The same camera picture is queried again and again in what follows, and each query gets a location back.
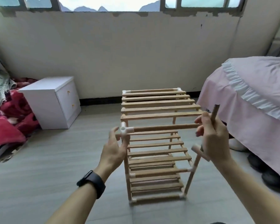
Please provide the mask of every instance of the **black wristband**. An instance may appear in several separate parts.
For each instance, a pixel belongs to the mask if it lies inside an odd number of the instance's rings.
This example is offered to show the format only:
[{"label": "black wristband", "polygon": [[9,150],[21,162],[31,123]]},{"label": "black wristband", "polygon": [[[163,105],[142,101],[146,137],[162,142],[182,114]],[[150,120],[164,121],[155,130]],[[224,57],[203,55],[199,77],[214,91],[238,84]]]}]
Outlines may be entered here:
[{"label": "black wristband", "polygon": [[101,197],[103,192],[105,191],[105,183],[101,179],[101,177],[94,173],[92,170],[89,171],[80,181],[77,182],[77,186],[81,187],[86,183],[92,183],[94,188],[96,189],[97,199]]}]

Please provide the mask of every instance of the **gray wall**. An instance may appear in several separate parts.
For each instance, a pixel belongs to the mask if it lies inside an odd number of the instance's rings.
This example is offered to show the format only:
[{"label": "gray wall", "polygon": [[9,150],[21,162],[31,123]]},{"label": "gray wall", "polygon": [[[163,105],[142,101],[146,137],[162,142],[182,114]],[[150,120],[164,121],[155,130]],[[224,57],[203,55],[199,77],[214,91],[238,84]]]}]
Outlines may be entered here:
[{"label": "gray wall", "polygon": [[15,77],[75,76],[80,98],[139,89],[199,91],[227,58],[264,55],[279,24],[280,0],[248,0],[242,18],[0,13],[0,55]]}]

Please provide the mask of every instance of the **pile of clothes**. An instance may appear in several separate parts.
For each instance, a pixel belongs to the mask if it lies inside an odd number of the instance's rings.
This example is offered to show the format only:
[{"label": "pile of clothes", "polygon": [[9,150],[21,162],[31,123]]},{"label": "pile of clothes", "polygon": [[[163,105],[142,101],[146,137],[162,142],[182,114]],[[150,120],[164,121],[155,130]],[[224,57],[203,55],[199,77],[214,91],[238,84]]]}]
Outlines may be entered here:
[{"label": "pile of clothes", "polygon": [[36,82],[35,79],[11,79],[0,70],[0,145],[25,142],[39,127],[24,95],[18,89]]}]

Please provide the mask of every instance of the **black baseboard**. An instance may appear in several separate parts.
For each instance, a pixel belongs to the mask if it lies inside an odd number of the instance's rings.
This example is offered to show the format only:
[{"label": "black baseboard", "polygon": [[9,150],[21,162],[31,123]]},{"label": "black baseboard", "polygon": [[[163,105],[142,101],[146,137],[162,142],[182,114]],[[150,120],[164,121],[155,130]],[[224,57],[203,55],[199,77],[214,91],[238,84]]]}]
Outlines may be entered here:
[{"label": "black baseboard", "polygon": [[[198,98],[200,95],[200,91],[187,92],[187,94],[190,95],[191,98]],[[121,103],[121,96],[80,99],[81,106],[108,105],[108,104],[119,104],[119,103]]]}]

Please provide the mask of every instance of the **person's left hand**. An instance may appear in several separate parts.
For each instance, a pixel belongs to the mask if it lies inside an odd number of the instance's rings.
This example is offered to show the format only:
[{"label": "person's left hand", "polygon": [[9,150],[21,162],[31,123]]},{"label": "person's left hand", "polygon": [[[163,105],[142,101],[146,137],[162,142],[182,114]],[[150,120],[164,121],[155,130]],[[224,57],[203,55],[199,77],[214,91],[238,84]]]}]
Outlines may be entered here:
[{"label": "person's left hand", "polygon": [[115,171],[123,162],[127,154],[127,146],[130,142],[130,136],[123,138],[122,144],[119,147],[117,141],[120,139],[119,135],[115,135],[118,127],[114,127],[109,132],[109,140],[104,145],[101,154],[100,162],[94,172],[97,173],[105,182],[110,174]]}]

